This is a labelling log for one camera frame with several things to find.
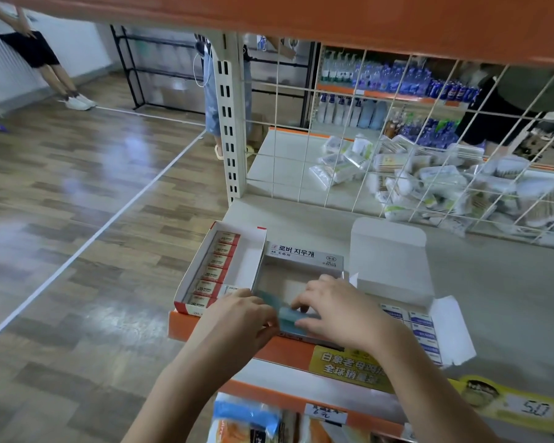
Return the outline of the group of small blue bottles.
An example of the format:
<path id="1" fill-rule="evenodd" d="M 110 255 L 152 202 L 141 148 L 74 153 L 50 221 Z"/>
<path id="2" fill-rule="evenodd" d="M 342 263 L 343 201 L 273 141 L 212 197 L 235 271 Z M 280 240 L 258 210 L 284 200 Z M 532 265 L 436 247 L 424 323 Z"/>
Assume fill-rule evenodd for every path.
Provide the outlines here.
<path id="1" fill-rule="evenodd" d="M 461 118 L 396 111 L 384 125 L 383 134 L 390 139 L 402 136 L 422 147 L 447 149 L 458 142 L 460 134 L 456 130 L 460 123 Z"/>

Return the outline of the white handwritten price tag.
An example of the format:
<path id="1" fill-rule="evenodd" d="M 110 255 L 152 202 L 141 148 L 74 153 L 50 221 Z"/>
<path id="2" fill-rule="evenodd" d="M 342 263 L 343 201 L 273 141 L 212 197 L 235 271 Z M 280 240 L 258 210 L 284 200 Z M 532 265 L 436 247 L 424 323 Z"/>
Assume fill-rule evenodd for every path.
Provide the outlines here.
<path id="1" fill-rule="evenodd" d="M 326 405 L 306 403 L 303 413 L 311 419 L 316 419 L 330 424 L 338 426 L 347 424 L 347 412 Z"/>

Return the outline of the row of blue-white erasers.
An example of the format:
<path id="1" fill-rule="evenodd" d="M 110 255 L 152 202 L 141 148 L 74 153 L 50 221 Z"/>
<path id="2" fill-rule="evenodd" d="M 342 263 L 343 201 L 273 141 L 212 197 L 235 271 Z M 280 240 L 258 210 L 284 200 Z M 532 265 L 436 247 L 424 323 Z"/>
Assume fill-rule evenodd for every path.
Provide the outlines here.
<path id="1" fill-rule="evenodd" d="M 437 366 L 443 365 L 441 350 L 432 317 L 426 313 L 409 311 L 403 307 L 380 303 L 380 309 L 400 320 L 415 336 L 421 348 Z"/>

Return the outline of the orange upper shelf board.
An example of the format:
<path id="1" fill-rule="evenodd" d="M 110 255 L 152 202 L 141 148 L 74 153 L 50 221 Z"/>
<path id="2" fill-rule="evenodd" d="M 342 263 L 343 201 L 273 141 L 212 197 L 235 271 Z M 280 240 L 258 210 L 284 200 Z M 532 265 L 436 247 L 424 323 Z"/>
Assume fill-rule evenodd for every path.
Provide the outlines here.
<path id="1" fill-rule="evenodd" d="M 270 33 L 554 68 L 554 0 L 4 0 L 71 19 Z"/>

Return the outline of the white open box with lid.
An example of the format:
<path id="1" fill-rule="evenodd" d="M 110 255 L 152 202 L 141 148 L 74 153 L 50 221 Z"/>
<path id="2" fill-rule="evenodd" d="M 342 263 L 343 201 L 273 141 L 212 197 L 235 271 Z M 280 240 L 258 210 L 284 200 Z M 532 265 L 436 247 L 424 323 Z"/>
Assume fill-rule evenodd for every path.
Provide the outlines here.
<path id="1" fill-rule="evenodd" d="M 426 245 L 426 234 L 417 227 L 358 218 L 350 235 L 350 282 L 379 305 L 430 315 L 443 359 L 440 367 L 463 365 L 477 353 L 457 299 L 436 295 Z"/>

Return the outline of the white perforated upright post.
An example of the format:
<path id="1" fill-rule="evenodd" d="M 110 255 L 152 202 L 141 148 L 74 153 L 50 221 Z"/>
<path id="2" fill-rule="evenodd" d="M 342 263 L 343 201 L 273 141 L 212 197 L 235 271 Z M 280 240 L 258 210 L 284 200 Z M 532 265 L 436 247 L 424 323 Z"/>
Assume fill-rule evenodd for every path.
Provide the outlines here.
<path id="1" fill-rule="evenodd" d="M 210 39 L 224 174 L 229 206 L 246 192 L 246 110 L 242 40 L 237 33 L 217 33 Z"/>

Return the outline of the white radiator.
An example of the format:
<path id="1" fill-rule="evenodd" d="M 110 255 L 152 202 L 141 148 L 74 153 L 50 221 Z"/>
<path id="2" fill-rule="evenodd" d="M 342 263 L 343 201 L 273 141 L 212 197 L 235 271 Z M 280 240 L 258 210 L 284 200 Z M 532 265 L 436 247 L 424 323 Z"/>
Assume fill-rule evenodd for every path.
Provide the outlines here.
<path id="1" fill-rule="evenodd" d="M 0 104 L 43 88 L 40 75 L 0 39 Z"/>

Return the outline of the person's right hand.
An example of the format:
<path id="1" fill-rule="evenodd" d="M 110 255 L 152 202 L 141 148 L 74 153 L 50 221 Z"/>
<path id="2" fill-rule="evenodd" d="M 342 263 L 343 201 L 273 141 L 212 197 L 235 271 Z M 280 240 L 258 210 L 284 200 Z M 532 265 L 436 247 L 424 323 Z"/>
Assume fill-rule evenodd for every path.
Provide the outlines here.
<path id="1" fill-rule="evenodd" d="M 384 313 L 377 302 L 348 281 L 320 275 L 307 283 L 305 290 L 292 302 L 291 308 L 307 313 L 313 309 L 329 320 L 334 336 L 321 336 L 344 348 L 364 351 L 378 358 L 386 340 L 407 328 Z"/>

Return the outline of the row of white bottles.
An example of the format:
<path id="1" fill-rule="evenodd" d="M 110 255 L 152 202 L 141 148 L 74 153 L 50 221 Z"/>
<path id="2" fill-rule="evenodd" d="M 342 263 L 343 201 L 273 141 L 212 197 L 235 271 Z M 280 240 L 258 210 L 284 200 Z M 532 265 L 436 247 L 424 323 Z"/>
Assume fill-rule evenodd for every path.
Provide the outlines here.
<path id="1" fill-rule="evenodd" d="M 391 102 L 320 93 L 312 125 L 381 131 Z"/>

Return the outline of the grey open eraser box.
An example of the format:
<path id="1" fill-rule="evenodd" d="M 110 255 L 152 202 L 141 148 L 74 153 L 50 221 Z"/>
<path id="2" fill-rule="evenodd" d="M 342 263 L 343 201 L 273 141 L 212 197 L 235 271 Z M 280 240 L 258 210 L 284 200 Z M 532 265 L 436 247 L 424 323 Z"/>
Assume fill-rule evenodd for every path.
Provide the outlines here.
<path id="1" fill-rule="evenodd" d="M 291 302 L 305 290 L 307 283 L 318 279 L 320 275 L 348 279 L 348 273 L 344 269 L 344 258 L 338 254 L 267 242 L 252 292 L 263 290 L 279 296 L 291 305 Z M 340 345 L 319 335 L 283 337 L 333 350 L 344 350 Z"/>

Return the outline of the white shelf with orange edge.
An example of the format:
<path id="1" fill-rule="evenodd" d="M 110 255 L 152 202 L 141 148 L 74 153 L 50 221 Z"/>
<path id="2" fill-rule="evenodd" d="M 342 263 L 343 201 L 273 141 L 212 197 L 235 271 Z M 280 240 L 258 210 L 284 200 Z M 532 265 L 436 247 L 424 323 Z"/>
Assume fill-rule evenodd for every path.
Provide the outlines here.
<path id="1" fill-rule="evenodd" d="M 369 216 L 246 195 L 223 221 L 264 228 L 269 242 L 338 254 L 348 272 L 351 228 L 361 217 Z M 554 249 L 414 227 L 427 237 L 436 295 L 457 299 L 476 350 L 445 372 L 554 398 Z M 397 398 L 309 372 L 313 350 L 275 337 L 221 391 L 299 413 L 306 403 L 326 405 L 347 412 L 350 426 L 400 437 L 406 420 Z"/>

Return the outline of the blue eraser bundle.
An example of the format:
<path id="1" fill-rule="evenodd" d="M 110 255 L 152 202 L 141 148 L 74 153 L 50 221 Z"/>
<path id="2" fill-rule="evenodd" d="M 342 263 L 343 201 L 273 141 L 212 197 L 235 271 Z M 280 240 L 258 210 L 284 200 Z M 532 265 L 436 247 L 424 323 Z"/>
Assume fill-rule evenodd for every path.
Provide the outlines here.
<path id="1" fill-rule="evenodd" d="M 267 305 L 270 305 L 277 310 L 279 327 L 283 336 L 294 335 L 296 337 L 307 337 L 309 334 L 304 329 L 297 327 L 295 325 L 296 321 L 304 318 L 320 319 L 320 316 L 317 313 L 302 313 L 299 310 L 292 309 L 288 303 L 277 295 L 273 295 L 263 290 L 258 290 L 253 293 L 257 297 L 261 298 Z"/>

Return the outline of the row of red-label erasers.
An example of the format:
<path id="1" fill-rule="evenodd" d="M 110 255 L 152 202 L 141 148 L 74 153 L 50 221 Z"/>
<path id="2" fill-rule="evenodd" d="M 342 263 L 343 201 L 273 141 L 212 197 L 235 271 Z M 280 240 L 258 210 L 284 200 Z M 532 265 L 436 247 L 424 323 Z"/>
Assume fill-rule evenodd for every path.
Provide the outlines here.
<path id="1" fill-rule="evenodd" d="M 218 298 L 231 294 L 239 288 L 226 282 L 233 261 L 240 233 L 218 231 L 200 264 L 194 281 L 185 298 L 190 308 L 207 308 Z"/>

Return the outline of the pile of cotton swab packets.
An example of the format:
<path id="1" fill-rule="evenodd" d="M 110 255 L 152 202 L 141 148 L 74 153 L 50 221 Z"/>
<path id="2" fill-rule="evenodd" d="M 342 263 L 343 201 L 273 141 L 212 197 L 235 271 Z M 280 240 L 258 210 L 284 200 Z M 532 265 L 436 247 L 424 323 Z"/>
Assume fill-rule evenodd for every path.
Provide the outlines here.
<path id="1" fill-rule="evenodd" d="M 328 138 L 307 168 L 317 205 L 554 249 L 554 174 L 520 156 L 489 160 L 452 144 L 418 148 L 402 136 L 377 143 Z"/>

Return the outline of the black metal rack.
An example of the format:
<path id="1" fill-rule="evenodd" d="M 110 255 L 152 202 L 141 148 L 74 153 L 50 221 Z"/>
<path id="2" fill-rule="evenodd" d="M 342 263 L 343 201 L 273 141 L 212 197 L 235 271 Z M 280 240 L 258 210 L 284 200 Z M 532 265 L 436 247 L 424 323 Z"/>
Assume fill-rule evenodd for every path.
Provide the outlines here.
<path id="1" fill-rule="evenodd" d="M 133 98 L 143 106 L 204 113 L 204 59 L 191 32 L 138 26 L 109 26 Z M 264 37 L 244 36 L 251 56 L 251 97 L 255 120 L 307 127 L 311 89 L 317 81 L 321 44 L 282 39 L 296 56 L 277 54 Z"/>

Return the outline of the open box with red trim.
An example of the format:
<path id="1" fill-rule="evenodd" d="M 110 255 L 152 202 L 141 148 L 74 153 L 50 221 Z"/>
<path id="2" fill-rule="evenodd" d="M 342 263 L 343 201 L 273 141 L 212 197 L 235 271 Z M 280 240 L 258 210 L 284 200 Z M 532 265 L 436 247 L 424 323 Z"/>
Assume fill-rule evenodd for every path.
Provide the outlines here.
<path id="1" fill-rule="evenodd" d="M 185 298 L 189 296 L 188 291 L 191 283 L 195 279 L 198 268 L 203 262 L 207 250 L 218 231 L 231 231 L 241 234 L 239 244 L 237 245 L 233 261 L 227 274 L 226 282 L 239 289 L 252 289 L 254 285 L 259 264 L 265 251 L 266 229 L 249 225 L 232 224 L 225 221 L 215 221 L 185 272 L 182 281 L 178 285 L 174 298 L 175 310 L 178 313 L 200 317 L 207 308 L 214 304 L 212 303 L 207 308 L 203 309 L 190 308 L 190 306 L 186 305 L 184 302 Z"/>

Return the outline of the yellow promotional label strip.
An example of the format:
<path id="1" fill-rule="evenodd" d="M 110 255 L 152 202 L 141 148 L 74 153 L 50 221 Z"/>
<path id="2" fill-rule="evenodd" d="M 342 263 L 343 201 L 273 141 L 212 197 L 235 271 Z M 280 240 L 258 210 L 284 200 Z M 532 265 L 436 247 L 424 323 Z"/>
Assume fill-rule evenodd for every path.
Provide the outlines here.
<path id="1" fill-rule="evenodd" d="M 330 379 L 394 394 L 382 366 L 368 353 L 359 350 L 333 350 L 314 347 L 308 371 Z"/>

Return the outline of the row of blue-capped bottles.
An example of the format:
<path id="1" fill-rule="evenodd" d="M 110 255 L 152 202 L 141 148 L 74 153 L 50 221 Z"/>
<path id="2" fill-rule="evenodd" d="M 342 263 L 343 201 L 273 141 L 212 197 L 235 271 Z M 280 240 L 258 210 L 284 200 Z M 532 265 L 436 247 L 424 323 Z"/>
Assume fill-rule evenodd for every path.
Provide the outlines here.
<path id="1" fill-rule="evenodd" d="M 370 60 L 369 56 L 327 50 L 319 70 L 316 89 L 326 93 L 357 95 L 406 102 L 433 102 L 469 105 L 480 96 L 481 88 L 458 80 L 433 76 L 426 58 L 394 60 L 391 64 Z"/>

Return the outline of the yellow-green price label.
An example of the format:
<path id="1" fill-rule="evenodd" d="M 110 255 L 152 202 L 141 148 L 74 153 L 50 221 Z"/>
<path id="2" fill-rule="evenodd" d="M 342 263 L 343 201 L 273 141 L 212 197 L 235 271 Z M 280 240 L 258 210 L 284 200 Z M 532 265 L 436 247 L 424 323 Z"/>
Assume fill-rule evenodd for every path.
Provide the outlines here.
<path id="1" fill-rule="evenodd" d="M 478 414 L 554 434 L 554 398 L 521 392 L 477 375 L 449 381 Z"/>

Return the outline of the person's left hand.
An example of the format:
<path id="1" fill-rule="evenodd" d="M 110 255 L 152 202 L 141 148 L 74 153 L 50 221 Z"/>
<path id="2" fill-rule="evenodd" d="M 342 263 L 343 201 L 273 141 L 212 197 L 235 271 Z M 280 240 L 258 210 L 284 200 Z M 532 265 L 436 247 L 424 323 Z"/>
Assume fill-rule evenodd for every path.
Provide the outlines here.
<path id="1" fill-rule="evenodd" d="M 183 351 L 219 386 L 244 368 L 270 340 L 255 340 L 256 313 L 278 313 L 249 289 L 217 300 L 198 320 Z"/>

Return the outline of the person's left forearm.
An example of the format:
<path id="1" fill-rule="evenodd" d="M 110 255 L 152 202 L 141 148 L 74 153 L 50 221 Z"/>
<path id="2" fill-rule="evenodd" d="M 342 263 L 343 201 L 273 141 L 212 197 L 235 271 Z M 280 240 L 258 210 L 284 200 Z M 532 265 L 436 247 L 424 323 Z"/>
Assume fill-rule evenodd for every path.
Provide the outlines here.
<path id="1" fill-rule="evenodd" d="M 121 443 L 186 443 L 207 402 L 249 361 L 185 344 L 157 378 Z"/>

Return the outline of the blue and white packet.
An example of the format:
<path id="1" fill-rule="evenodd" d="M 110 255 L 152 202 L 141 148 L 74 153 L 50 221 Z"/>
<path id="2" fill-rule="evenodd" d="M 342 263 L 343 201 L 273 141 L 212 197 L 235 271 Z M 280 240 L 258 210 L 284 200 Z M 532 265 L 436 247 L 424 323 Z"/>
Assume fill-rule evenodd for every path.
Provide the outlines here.
<path id="1" fill-rule="evenodd" d="M 279 408 L 218 393 L 206 443 L 279 443 L 282 429 Z"/>

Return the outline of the person's right forearm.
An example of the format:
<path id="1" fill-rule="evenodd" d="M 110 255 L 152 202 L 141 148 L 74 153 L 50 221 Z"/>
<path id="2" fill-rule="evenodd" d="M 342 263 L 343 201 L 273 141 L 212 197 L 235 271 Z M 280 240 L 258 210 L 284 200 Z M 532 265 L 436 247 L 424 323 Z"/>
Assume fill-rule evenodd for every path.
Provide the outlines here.
<path id="1" fill-rule="evenodd" d="M 370 350 L 390 379 L 418 443 L 502 443 L 401 324 Z"/>

